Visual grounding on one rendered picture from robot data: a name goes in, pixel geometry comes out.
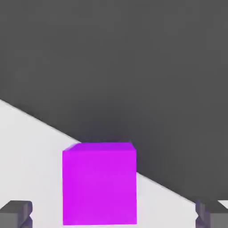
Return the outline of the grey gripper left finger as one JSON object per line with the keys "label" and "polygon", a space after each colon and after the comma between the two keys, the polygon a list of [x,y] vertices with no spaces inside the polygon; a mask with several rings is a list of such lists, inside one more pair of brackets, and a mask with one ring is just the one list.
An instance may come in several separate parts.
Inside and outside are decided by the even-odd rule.
{"label": "grey gripper left finger", "polygon": [[0,228],[33,228],[31,201],[10,200],[0,209]]}

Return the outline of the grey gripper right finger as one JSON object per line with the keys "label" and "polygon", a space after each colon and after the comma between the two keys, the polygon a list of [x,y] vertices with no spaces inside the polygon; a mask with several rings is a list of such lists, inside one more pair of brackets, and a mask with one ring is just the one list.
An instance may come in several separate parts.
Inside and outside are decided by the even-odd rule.
{"label": "grey gripper right finger", "polygon": [[195,228],[228,228],[228,209],[219,201],[198,200]]}

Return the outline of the small magenta cube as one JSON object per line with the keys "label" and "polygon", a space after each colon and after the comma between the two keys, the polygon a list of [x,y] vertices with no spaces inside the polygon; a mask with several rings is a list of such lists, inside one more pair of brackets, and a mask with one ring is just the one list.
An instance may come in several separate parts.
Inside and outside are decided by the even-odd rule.
{"label": "small magenta cube", "polygon": [[77,143],[62,152],[63,225],[137,224],[136,149]]}

